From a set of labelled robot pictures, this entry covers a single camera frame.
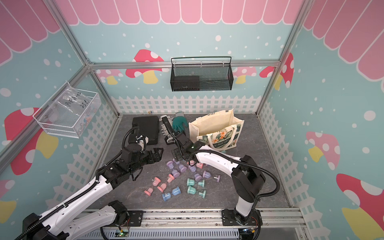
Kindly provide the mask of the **black box in basket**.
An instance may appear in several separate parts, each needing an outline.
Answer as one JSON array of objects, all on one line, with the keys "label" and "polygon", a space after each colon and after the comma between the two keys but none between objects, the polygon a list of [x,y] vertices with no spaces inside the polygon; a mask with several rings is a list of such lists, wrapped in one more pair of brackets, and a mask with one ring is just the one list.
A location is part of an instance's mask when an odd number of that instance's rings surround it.
[{"label": "black box in basket", "polygon": [[171,77],[171,88],[173,92],[199,91],[199,76],[175,76]]}]

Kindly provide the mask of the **green hourglass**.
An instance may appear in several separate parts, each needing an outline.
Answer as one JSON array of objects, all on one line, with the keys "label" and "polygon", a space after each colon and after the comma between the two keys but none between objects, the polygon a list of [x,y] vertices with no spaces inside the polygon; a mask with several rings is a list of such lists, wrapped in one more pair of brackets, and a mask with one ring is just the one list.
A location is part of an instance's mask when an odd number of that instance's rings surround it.
[{"label": "green hourglass", "polygon": [[193,179],[187,178],[187,186],[188,187],[193,187],[194,185],[198,185],[201,188],[205,187],[205,180],[202,181],[195,181]]},{"label": "green hourglass", "polygon": [[204,199],[206,197],[207,191],[206,190],[198,191],[196,188],[194,188],[192,186],[188,186],[187,193],[190,194],[190,195],[198,195],[198,196],[200,196],[201,198]]}]

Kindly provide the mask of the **clear acrylic wall bin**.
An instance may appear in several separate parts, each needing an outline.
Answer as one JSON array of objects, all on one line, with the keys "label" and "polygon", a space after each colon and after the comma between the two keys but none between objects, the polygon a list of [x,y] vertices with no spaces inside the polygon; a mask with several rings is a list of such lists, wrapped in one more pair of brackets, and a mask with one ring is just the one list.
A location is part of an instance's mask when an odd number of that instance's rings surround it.
[{"label": "clear acrylic wall bin", "polygon": [[78,139],[102,102],[97,92],[63,85],[58,95],[39,108],[33,118],[48,135]]}]

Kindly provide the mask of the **purple hourglass upper cluster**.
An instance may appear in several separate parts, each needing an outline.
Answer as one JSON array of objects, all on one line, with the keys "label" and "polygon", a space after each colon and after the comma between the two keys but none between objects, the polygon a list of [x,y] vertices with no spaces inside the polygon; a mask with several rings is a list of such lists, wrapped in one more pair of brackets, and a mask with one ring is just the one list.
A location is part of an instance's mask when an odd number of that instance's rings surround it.
[{"label": "purple hourglass upper cluster", "polygon": [[168,161],[166,165],[169,169],[179,170],[181,173],[184,173],[187,171],[187,167],[182,165],[180,162]]}]

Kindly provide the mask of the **pink hourglass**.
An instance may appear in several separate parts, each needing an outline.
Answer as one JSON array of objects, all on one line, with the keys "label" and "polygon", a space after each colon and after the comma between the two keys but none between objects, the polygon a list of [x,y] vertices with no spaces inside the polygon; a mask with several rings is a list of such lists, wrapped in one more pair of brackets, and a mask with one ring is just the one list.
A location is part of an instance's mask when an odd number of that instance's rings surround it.
[{"label": "pink hourglass", "polygon": [[159,186],[156,186],[156,187],[150,187],[146,190],[144,190],[144,193],[147,195],[147,196],[151,196],[154,194],[155,191],[158,191],[160,193],[164,193],[165,190],[167,188],[167,184],[166,183],[163,183],[163,184],[160,184]]},{"label": "pink hourglass", "polygon": [[152,186],[159,187],[161,184],[171,184],[175,180],[172,174],[168,174],[165,178],[154,177],[152,180]]}]

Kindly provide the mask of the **pink hourglass front left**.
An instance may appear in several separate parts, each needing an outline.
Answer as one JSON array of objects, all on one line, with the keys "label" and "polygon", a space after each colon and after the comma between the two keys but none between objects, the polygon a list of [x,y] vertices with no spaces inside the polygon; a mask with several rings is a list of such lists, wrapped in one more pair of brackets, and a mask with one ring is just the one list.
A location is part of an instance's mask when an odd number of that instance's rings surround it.
[{"label": "pink hourglass front left", "polygon": [[147,196],[151,196],[154,194],[155,191],[158,191],[160,193],[164,193],[165,190],[167,188],[167,184],[166,183],[163,183],[163,184],[160,184],[159,186],[156,186],[156,187],[150,187],[146,190],[144,190],[144,193],[147,195]]}]

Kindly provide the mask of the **pink hourglass upper left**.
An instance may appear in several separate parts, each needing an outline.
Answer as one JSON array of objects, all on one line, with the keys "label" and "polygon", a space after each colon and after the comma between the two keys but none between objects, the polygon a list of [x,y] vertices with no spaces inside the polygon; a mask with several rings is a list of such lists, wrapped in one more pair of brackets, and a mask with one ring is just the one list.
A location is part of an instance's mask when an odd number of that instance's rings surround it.
[{"label": "pink hourglass upper left", "polygon": [[152,180],[152,186],[159,187],[161,184],[171,184],[175,180],[172,174],[168,174],[165,178],[154,177]]}]

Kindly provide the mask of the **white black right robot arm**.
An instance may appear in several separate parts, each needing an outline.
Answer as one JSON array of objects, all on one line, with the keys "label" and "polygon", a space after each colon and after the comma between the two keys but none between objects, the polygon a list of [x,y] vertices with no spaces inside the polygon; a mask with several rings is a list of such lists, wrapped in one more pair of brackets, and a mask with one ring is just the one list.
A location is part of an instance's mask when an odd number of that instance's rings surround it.
[{"label": "white black right robot arm", "polygon": [[261,198],[271,197],[279,192],[281,184],[278,178],[258,167],[248,155],[242,158],[233,157],[216,151],[202,142],[193,143],[184,133],[177,134],[173,130],[167,116],[161,117],[161,122],[167,135],[176,144],[177,148],[172,150],[176,161],[185,161],[190,166],[202,163],[232,178],[239,198],[233,210],[222,211],[225,222],[245,226],[252,219],[256,219],[258,225],[261,225],[261,214],[255,210],[255,206]]}]

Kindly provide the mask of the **green hourglass front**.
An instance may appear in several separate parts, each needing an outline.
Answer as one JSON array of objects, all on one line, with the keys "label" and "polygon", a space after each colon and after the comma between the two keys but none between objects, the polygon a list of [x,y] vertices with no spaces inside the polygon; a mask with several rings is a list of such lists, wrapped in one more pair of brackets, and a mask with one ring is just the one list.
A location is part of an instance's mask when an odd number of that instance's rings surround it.
[{"label": "green hourglass front", "polygon": [[206,190],[198,191],[196,188],[194,188],[192,186],[188,186],[187,193],[190,194],[190,195],[198,195],[198,196],[200,196],[201,198],[204,199],[206,197],[207,191]]}]

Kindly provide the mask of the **cream floral canvas tote bag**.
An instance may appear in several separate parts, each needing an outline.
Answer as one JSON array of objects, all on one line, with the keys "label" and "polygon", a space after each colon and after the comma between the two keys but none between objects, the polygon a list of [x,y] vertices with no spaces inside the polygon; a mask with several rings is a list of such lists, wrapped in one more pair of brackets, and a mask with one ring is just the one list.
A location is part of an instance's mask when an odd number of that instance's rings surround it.
[{"label": "cream floral canvas tote bag", "polygon": [[190,139],[216,151],[237,146],[245,121],[234,115],[234,110],[210,113],[189,123]]}]

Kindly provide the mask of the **purple hourglass right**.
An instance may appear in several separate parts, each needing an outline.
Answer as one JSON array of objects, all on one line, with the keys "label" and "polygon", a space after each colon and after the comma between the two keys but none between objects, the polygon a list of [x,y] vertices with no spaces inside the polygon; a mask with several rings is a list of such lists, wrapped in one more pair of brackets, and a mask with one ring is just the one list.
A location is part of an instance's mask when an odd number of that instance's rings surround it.
[{"label": "purple hourglass right", "polygon": [[212,175],[210,172],[204,171],[203,172],[203,178],[204,179],[213,179],[214,181],[219,183],[220,179],[221,179],[221,175]]}]

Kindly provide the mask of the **black plastic tool case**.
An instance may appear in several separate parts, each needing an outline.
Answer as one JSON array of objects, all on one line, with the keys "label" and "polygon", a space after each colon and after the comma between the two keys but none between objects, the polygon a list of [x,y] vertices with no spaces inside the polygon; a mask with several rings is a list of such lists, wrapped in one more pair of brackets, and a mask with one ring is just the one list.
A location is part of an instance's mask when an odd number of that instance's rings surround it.
[{"label": "black plastic tool case", "polygon": [[149,139],[147,145],[157,145],[159,139],[159,126],[160,122],[157,116],[147,115],[133,118],[132,127],[139,127],[140,129],[139,131],[135,130],[135,132],[128,137],[128,143],[135,143],[138,132],[138,137],[144,135]]}]

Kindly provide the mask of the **green work glove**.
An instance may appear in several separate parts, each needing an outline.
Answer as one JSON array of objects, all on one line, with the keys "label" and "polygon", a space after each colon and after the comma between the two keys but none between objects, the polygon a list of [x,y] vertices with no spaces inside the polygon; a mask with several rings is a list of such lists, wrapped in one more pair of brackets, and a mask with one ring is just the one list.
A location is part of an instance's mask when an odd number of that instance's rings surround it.
[{"label": "green work glove", "polygon": [[183,112],[176,113],[173,118],[172,128],[176,133],[182,133],[188,128],[189,124]]}]

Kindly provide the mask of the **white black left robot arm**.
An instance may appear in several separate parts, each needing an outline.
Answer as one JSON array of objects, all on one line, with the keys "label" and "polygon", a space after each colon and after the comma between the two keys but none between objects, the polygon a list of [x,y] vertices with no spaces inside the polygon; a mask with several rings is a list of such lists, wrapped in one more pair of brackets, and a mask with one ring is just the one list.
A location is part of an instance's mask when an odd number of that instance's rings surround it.
[{"label": "white black left robot arm", "polygon": [[134,173],[141,173],[145,165],[160,162],[163,152],[163,148],[148,151],[139,144],[123,146],[112,160],[96,171],[96,176],[89,183],[67,200],[40,215],[32,213],[27,216],[17,239],[75,240],[108,225],[126,225],[132,216],[120,201],[112,201],[80,219],[77,216],[125,181],[137,180]]}]

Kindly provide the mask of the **green hourglass middle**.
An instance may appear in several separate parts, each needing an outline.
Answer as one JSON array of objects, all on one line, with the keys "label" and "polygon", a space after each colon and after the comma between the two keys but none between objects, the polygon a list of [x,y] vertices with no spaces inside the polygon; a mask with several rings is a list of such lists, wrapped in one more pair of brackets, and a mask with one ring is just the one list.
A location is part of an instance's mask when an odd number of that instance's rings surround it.
[{"label": "green hourglass middle", "polygon": [[205,180],[202,181],[195,181],[193,179],[187,178],[187,186],[188,187],[193,187],[194,185],[198,185],[201,188],[205,187]]}]

